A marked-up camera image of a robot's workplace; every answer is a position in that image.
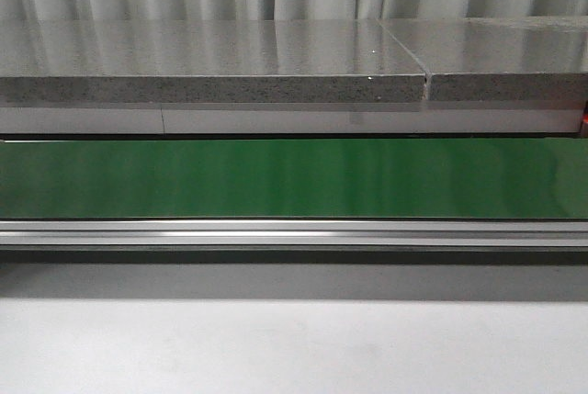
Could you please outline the aluminium conveyor frame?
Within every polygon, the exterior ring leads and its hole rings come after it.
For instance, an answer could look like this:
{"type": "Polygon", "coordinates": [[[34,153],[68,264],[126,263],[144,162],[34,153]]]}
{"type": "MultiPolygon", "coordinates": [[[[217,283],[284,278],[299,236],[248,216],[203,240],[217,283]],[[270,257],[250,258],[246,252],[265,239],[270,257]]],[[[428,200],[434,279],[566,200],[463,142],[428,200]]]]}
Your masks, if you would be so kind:
{"type": "Polygon", "coordinates": [[[4,220],[1,248],[72,252],[586,252],[584,220],[4,220]]]}

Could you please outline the grey stone slab left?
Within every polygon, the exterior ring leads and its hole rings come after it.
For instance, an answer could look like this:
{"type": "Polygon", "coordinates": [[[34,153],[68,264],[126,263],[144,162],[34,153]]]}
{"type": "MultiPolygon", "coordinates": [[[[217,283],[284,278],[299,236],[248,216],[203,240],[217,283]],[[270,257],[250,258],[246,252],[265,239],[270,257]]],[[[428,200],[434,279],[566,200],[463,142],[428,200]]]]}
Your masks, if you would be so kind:
{"type": "Polygon", "coordinates": [[[5,21],[6,104],[412,103],[424,71],[374,21],[5,21]]]}

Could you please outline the grey stone slab right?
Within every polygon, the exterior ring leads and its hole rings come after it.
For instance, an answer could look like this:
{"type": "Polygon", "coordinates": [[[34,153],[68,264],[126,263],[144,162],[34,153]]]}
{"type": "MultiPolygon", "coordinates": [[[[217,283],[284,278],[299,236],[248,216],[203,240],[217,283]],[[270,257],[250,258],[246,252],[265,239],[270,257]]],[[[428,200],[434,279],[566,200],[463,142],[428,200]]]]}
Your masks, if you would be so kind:
{"type": "Polygon", "coordinates": [[[586,17],[381,24],[424,68],[431,102],[581,108],[587,100],[586,17]]]}

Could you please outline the grey stone slab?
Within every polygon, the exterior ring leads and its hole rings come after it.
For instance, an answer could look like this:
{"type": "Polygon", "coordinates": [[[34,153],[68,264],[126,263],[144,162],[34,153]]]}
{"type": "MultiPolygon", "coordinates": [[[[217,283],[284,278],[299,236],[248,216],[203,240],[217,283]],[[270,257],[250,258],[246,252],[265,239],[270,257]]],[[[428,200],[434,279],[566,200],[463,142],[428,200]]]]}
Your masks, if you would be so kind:
{"type": "Polygon", "coordinates": [[[587,100],[586,17],[381,24],[424,68],[431,102],[581,108],[587,100]]]}
{"type": "Polygon", "coordinates": [[[6,104],[412,103],[424,71],[374,21],[5,21],[6,104]]]}

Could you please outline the green conveyor belt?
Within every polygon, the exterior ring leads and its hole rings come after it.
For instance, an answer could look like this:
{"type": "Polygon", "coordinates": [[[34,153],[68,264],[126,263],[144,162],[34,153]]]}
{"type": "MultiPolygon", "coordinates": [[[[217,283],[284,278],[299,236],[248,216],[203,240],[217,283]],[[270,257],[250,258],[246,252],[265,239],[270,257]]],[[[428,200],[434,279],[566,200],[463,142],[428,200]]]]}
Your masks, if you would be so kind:
{"type": "Polygon", "coordinates": [[[583,219],[570,138],[36,141],[1,147],[5,219],[583,219]]]}

